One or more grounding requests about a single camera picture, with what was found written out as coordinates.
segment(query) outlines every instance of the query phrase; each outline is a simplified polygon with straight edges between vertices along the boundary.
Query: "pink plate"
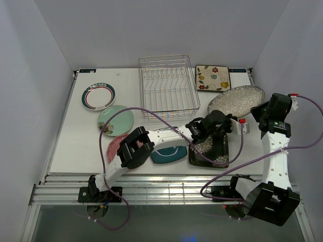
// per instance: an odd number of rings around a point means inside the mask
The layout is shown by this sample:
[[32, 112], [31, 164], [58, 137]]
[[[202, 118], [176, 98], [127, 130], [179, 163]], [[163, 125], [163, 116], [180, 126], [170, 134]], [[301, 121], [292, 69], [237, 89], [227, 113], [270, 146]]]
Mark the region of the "pink plate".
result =
[[119, 135], [116, 136], [107, 146], [107, 150], [106, 150], [106, 156], [107, 156], [107, 160], [108, 163], [110, 164], [112, 162], [112, 160], [114, 159], [114, 157], [117, 154], [117, 150], [120, 147], [120, 142], [123, 141], [123, 139], [125, 137], [127, 137], [128, 134], [123, 134], [123, 135]]

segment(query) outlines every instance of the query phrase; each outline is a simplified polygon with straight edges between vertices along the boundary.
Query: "plate rim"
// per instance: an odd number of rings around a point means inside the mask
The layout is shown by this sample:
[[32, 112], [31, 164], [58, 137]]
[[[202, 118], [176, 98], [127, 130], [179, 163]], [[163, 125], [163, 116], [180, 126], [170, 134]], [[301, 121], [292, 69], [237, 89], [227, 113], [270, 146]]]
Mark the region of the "plate rim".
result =
[[212, 102], [214, 102], [216, 99], [219, 99], [219, 97], [224, 96], [224, 95], [225, 95], [225, 93], [232, 92], [233, 90], [235, 90], [235, 89], [237, 89], [237, 88], [255, 88], [255, 89], [259, 89], [259, 90], [261, 90], [261, 91], [262, 91], [262, 93], [263, 93], [263, 100], [265, 99], [265, 91], [264, 91], [262, 88], [258, 87], [258, 86], [255, 86], [255, 85], [253, 85], [253, 86], [251, 86], [251, 85], [243, 85], [243, 86], [239, 86], [239, 87], [234, 87], [234, 88], [231, 88], [231, 89], [229, 89], [229, 90], [227, 90], [227, 91], [225, 91], [225, 92], [220, 93], [218, 96], [216, 96], [215, 98], [213, 98], [213, 99], [208, 103], [208, 105], [207, 105], [207, 113], [208, 113], [208, 114], [210, 114], [210, 112], [209, 112], [209, 106], [210, 106], [210, 104], [211, 104]]
[[124, 133], [124, 134], [122, 134], [122, 135], [117, 135], [117, 136], [115, 136], [115, 138], [113, 139], [113, 140], [111, 140], [111, 142], [107, 145], [107, 148], [106, 148], [106, 152], [105, 152], [105, 156], [106, 156], [106, 158], [107, 158], [107, 161], [108, 161], [108, 163], [110, 164], [112, 161], [113, 161], [113, 159], [110, 161], [109, 160], [109, 154], [108, 154], [108, 151], [109, 151], [109, 148], [110, 148], [110, 146], [111, 145], [114, 145], [114, 144], [112, 144], [112, 142], [117, 138], [117, 137], [120, 137], [120, 136], [124, 136], [124, 135], [129, 135], [129, 134], [127, 134], [127, 133]]
[[[91, 90], [93, 90], [94, 88], [98, 88], [98, 87], [106, 87], [111, 92], [111, 94], [112, 94], [111, 95], [111, 99], [104, 106], [92, 107], [92, 106], [90, 106], [86, 102], [86, 97], [90, 93]], [[115, 98], [116, 98], [116, 91], [115, 91], [115, 89], [110, 84], [108, 84], [108, 83], [99, 82], [99, 83], [94, 83], [94, 84], [90, 85], [89, 87], [87, 87], [84, 90], [84, 92], [82, 94], [82, 104], [83, 104], [83, 106], [85, 106], [89, 110], [92, 110], [92, 111], [101, 111], [101, 110], [106, 109], [107, 107], [109, 107], [114, 102]]]
[[[121, 107], [124, 107], [124, 108], [128, 108], [128, 107], [126, 107], [126, 106], [124, 106], [124, 105], [120, 105], [120, 104], [116, 104], [116, 105], [112, 105], [112, 106], [110, 106], [110, 107], [107, 107], [107, 108], [105, 108], [101, 113], [100, 113], [100, 115], [99, 115], [99, 117], [97, 117], [97, 121], [96, 121], [96, 126], [98, 127], [98, 120], [99, 120], [99, 118], [100, 118], [100, 116], [101, 116], [101, 114], [106, 110], [106, 109], [108, 109], [108, 108], [111, 108], [111, 107], [114, 107], [114, 106], [121, 106]], [[135, 116], [133, 115], [133, 112], [131, 111], [131, 110], [127, 110], [127, 111], [130, 111], [131, 112], [131, 114], [132, 114], [132, 124], [131, 124], [131, 126], [130, 126], [130, 128], [125, 132], [125, 133], [127, 133], [129, 130], [131, 130], [131, 128], [132, 128], [132, 126], [133, 126], [133, 124], [135, 123]], [[109, 137], [117, 137], [117, 136], [120, 136], [120, 135], [108, 135], [108, 134], [106, 134], [106, 133], [103, 133], [104, 135], [106, 135], [106, 136], [109, 136]]]

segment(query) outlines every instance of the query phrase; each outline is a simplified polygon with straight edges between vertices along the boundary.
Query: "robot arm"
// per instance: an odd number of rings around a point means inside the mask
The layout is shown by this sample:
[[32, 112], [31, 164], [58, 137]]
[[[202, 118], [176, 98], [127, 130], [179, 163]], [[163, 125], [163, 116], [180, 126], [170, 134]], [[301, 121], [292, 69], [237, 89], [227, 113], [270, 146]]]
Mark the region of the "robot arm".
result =
[[261, 183], [243, 175], [231, 179], [231, 188], [245, 200], [243, 206], [237, 207], [240, 215], [250, 215], [282, 226], [298, 206], [299, 194], [292, 192], [288, 178], [288, 152], [283, 150], [291, 136], [290, 125], [284, 120], [297, 107], [296, 96], [273, 94], [269, 102], [252, 109], [261, 130], [264, 153], [280, 149], [282, 152], [264, 159]]
[[[191, 138], [192, 133], [188, 128], [182, 126], [177, 130], [188, 137], [190, 141], [193, 141]], [[141, 166], [154, 149], [159, 150], [167, 147], [188, 145], [188, 142], [173, 130], [146, 131], [144, 127], [139, 127], [120, 144], [118, 155], [107, 166], [106, 182], [111, 187], [127, 170]], [[95, 184], [100, 192], [107, 190], [104, 183], [104, 174], [95, 176]]]

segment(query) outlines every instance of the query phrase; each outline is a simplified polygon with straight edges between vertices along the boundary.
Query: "white wall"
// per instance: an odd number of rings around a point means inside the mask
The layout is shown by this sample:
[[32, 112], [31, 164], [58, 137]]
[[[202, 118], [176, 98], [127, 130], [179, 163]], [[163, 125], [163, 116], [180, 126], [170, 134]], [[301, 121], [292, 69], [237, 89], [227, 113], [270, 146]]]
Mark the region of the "white wall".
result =
[[35, 0], [73, 70], [137, 67], [187, 53], [192, 65], [252, 67], [288, 0]]
[[[288, 3], [256, 65], [255, 82], [266, 93], [299, 93], [323, 105], [323, 2]], [[319, 136], [323, 118], [307, 101], [290, 114], [291, 145], [308, 144]], [[323, 241], [323, 142], [289, 155], [289, 173], [305, 202], [316, 241]]]
[[18, 241], [72, 71], [32, 0], [0, 0], [0, 234]]

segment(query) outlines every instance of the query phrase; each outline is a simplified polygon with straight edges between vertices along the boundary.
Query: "dish rack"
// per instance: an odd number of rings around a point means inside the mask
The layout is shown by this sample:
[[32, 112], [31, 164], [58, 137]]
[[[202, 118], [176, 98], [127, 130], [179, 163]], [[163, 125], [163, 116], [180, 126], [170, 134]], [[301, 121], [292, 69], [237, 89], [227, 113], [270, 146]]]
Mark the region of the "dish rack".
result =
[[[162, 118], [191, 117], [200, 108], [188, 55], [164, 55], [139, 59], [141, 107]], [[143, 112], [148, 120], [156, 119]]]

